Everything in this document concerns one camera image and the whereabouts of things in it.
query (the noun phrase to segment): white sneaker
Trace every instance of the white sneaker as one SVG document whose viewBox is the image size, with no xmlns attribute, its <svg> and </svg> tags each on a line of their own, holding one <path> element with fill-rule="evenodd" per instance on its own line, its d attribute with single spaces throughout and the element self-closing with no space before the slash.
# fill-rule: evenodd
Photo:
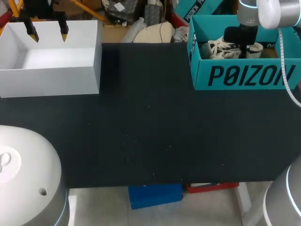
<svg viewBox="0 0 301 226">
<path fill-rule="evenodd" d="M 263 46 L 254 43 L 247 48 L 246 58 L 260 58 Z M 231 42 L 225 42 L 223 37 L 218 40 L 209 40 L 200 48 L 203 59 L 238 59 L 241 53 L 239 45 Z"/>
</svg>

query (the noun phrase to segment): red box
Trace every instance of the red box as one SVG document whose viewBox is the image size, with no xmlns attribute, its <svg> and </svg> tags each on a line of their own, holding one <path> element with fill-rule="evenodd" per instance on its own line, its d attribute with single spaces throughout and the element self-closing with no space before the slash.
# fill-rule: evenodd
<svg viewBox="0 0 301 226">
<path fill-rule="evenodd" d="M 217 184 L 213 186 L 197 186 L 197 187 L 190 187 L 187 185 L 187 191 L 190 194 L 193 193 L 199 193 L 199 192 L 210 192 L 210 191 L 216 191 L 216 190 L 223 190 L 223 189 L 229 189 L 233 187 L 238 187 L 239 183 L 222 183 Z"/>
</svg>

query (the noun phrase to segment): white cable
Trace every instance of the white cable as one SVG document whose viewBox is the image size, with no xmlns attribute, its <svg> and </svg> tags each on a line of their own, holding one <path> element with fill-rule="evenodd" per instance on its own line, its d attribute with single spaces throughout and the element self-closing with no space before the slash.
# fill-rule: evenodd
<svg viewBox="0 0 301 226">
<path fill-rule="evenodd" d="M 287 79 L 286 79 L 286 73 L 285 73 L 285 63 L 284 63 L 284 48 L 283 48 L 283 38 L 282 38 L 282 32 L 280 29 L 278 29 L 279 32 L 279 41 L 280 41 L 280 54 L 281 54 L 281 70 L 282 70 L 282 78 L 284 82 L 284 86 L 286 91 L 288 92 L 288 95 L 290 98 L 297 104 L 299 107 L 301 107 L 301 103 L 293 96 L 290 87 L 288 86 Z"/>
</svg>

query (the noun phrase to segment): screw hole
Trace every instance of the screw hole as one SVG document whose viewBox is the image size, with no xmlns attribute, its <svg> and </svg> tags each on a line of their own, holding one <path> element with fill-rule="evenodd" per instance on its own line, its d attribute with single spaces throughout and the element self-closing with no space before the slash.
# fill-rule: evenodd
<svg viewBox="0 0 301 226">
<path fill-rule="evenodd" d="M 45 188 L 40 188 L 40 189 L 39 189 L 39 193 L 40 193 L 41 195 L 43 195 L 43 196 L 47 195 L 47 191 L 46 191 Z"/>
</svg>

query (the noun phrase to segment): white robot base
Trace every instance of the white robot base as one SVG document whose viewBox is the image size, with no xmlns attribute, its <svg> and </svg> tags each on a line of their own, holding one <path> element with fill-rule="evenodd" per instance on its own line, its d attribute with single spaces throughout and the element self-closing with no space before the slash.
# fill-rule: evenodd
<svg viewBox="0 0 301 226">
<path fill-rule="evenodd" d="M 0 202 L 0 225 L 68 225 L 61 162 L 40 134 L 0 126 Z"/>
</svg>

